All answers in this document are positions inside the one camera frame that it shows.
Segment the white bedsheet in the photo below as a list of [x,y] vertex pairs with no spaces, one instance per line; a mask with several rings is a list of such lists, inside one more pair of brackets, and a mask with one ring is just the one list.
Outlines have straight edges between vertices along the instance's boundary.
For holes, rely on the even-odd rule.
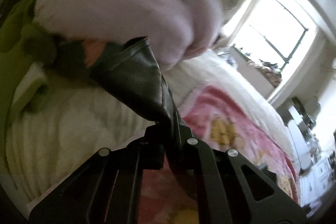
[[[202,82],[222,87],[289,157],[288,133],[271,105],[233,68],[208,50],[165,72],[177,106]],[[18,188],[29,200],[73,172],[102,147],[120,149],[151,122],[100,88],[49,75],[53,88],[40,113],[24,113],[7,133],[6,155]]]

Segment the silver bolt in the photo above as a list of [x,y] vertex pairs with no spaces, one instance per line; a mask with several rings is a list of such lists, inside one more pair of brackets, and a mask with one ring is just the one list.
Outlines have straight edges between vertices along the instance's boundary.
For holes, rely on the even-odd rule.
[[99,150],[98,154],[101,157],[106,157],[108,156],[108,154],[110,153],[111,150],[109,150],[108,148],[102,148],[101,150]]
[[198,140],[195,138],[190,138],[187,140],[188,144],[195,145],[198,144]]
[[238,156],[238,151],[235,150],[235,149],[230,149],[227,153],[230,157],[237,157]]

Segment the window frame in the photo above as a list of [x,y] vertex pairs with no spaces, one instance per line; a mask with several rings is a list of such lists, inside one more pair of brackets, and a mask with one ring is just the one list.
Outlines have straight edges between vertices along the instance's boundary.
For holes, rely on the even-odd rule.
[[299,45],[301,44],[301,42],[302,42],[302,40],[303,40],[303,38],[304,38],[304,36],[305,36],[305,34],[306,34],[306,32],[308,32],[309,31],[309,29],[308,28],[306,28],[303,24],[302,24],[302,22],[290,11],[290,10],[288,10],[280,1],[278,1],[278,0],[275,0],[277,3],[279,3],[287,12],[289,12],[290,13],[290,15],[292,16],[292,17],[294,17],[294,19],[302,26],[302,28],[303,28],[303,32],[302,32],[302,35],[300,36],[300,38],[299,38],[299,40],[298,40],[298,42],[296,43],[296,45],[294,46],[294,48],[293,48],[293,50],[290,52],[290,54],[289,54],[289,56],[288,57],[285,57],[285,56],[283,56],[283,54],[276,48],[276,46],[274,46],[273,45],[273,43],[271,42],[271,41],[269,41],[268,39],[267,39],[267,37],[265,36],[265,35],[263,35],[263,34],[261,34],[256,28],[254,28],[251,24],[249,24],[248,22],[248,25],[251,27],[251,28],[253,28],[258,34],[260,34],[264,39],[265,39],[265,41],[267,42],[267,44],[268,45],[270,45],[271,47],[272,47],[272,49],[273,50],[275,50],[275,52],[283,59],[283,61],[285,62],[284,64],[283,64],[283,66],[280,68],[280,70],[281,71],[283,71],[283,69],[285,68],[285,66],[289,63],[289,61],[290,61],[290,59],[293,57],[293,55],[294,55],[294,53],[295,53],[295,51],[297,50],[297,48],[299,47]]

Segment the cabinet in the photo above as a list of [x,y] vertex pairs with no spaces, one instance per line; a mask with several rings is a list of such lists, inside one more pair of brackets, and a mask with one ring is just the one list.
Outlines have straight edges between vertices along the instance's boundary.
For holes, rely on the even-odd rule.
[[327,155],[323,155],[311,169],[300,177],[301,206],[307,205],[325,194],[332,186],[329,181],[331,167]]

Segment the window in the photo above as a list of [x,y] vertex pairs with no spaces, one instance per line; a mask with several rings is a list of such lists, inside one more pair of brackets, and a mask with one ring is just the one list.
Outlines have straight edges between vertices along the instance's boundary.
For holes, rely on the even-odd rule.
[[279,0],[260,0],[234,44],[252,59],[277,64],[282,71],[307,31]]

